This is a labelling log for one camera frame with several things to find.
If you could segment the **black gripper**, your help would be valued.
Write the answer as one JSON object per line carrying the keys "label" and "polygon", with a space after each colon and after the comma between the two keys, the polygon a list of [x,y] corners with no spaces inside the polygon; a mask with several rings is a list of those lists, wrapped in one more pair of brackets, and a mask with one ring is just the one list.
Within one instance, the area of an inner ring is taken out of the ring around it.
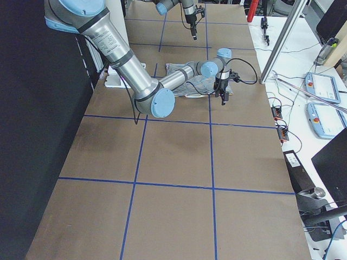
{"label": "black gripper", "polygon": [[183,6],[183,11],[185,15],[186,22],[190,25],[190,32],[192,35],[193,40],[197,40],[197,30],[196,30],[196,24],[197,24],[197,15],[201,14],[201,17],[204,17],[204,8],[200,5],[194,5],[191,6]]}
{"label": "black gripper", "polygon": [[228,71],[222,71],[218,73],[215,77],[214,82],[214,93],[215,95],[221,95],[221,105],[224,106],[226,102],[228,102],[228,95],[230,91],[227,91],[227,86],[229,80],[233,80],[235,82],[240,82],[241,78],[238,73],[232,71],[231,69]]}

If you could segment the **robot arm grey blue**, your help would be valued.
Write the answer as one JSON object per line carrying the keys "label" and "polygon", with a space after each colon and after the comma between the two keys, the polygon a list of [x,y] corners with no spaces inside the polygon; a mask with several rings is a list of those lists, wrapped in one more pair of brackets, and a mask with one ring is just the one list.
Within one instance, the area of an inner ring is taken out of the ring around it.
{"label": "robot arm grey blue", "polygon": [[215,77],[215,96],[222,103],[229,99],[226,90],[232,73],[232,51],[221,48],[207,61],[188,62],[183,68],[157,80],[152,78],[110,20],[105,1],[45,1],[46,25],[54,30],[88,36],[134,92],[132,106],[142,114],[167,117],[174,109],[173,90],[197,75]]}
{"label": "robot arm grey blue", "polygon": [[193,40],[197,40],[197,25],[205,18],[205,8],[197,6],[191,0],[158,0],[152,1],[160,15],[166,15],[172,8],[179,5],[181,9],[181,20],[185,29],[191,33]]}

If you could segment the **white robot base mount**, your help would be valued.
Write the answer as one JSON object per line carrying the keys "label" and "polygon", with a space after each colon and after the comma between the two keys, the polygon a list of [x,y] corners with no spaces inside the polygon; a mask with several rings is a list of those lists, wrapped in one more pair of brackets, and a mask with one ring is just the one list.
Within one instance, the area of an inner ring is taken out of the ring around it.
{"label": "white robot base mount", "polygon": [[[125,82],[123,83],[124,77],[119,74],[118,71],[115,69],[116,63],[110,63],[108,67],[108,76],[105,81],[105,86],[108,88],[125,88],[130,87],[130,85]],[[142,64],[132,64],[131,62],[128,62],[121,67],[118,67],[118,69],[121,69],[122,72],[125,72],[126,76],[129,76],[131,78],[141,78],[141,77],[147,77],[148,73],[143,68]]]}

